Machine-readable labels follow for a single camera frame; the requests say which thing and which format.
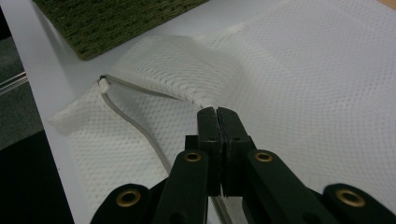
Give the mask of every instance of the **white table surface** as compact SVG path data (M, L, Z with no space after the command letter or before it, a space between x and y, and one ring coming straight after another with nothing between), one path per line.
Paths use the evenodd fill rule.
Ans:
M76 223L92 217L68 138L46 119L86 91L140 38L202 35L254 17L275 0L210 0L117 48L83 62L30 0L0 0L27 73L58 172Z

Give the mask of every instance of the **white mesh fabric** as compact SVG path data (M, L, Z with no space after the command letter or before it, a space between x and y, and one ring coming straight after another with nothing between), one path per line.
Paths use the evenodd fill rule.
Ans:
M167 177L145 136L106 105L96 83L49 122L70 134L92 215L113 189L128 183L151 188Z
M394 24L396 13L376 1L279 1L254 21L213 35L143 39L109 72L189 104L141 93L136 97L142 98L128 103L124 91L111 96L153 133L169 161L181 150L184 135L196 131L197 108L224 106L239 114L258 148L274 151L309 188L321 192L326 185L343 182L396 212ZM72 134L76 152L93 148L96 140L81 133L92 128L84 122L113 127L106 125L110 118L90 119L108 110L93 100L97 93L85 97L97 105L77 102L52 120ZM78 116L70 116L74 111ZM154 152L130 128L118 132L139 138L143 151ZM113 147L121 139L108 136L117 143ZM77 159L88 160L78 153ZM81 172L98 162L82 162ZM161 166L159 160L151 163ZM129 169L119 169L122 175L111 180L116 183L101 190L109 193ZM107 172L101 178L110 181ZM86 182L89 186L92 179L87 176ZM227 206L233 222L243 223L238 204L233 199Z

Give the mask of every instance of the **metal grommet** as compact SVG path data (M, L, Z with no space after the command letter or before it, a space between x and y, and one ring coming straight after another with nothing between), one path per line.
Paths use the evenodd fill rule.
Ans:
M202 158L201 154L195 153L195 152L191 152L191 153L186 154L186 155L184 156L184 159L185 159L186 161L200 161L201 158Z
M266 161L266 162L272 161L274 159L270 154L266 152L258 152L254 156L254 158L256 158L256 160L258 161Z
M366 205L366 201L350 189L339 189L335 192L335 195L341 202L352 207L363 207Z
M137 189L126 189L117 196L119 207L130 207L139 202L139 200L140 192Z

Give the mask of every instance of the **green textured mat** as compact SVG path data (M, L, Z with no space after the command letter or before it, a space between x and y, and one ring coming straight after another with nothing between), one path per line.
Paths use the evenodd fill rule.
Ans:
M81 60L89 60L207 0L34 0Z

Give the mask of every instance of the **black bracket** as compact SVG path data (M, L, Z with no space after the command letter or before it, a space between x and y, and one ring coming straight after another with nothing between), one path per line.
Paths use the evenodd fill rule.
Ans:
M113 190L92 223L206 223L207 197L243 197L248 223L396 223L361 189L330 185L323 194L307 188L273 152L258 150L230 109L198 112L198 135L187 135L167 179L152 189Z

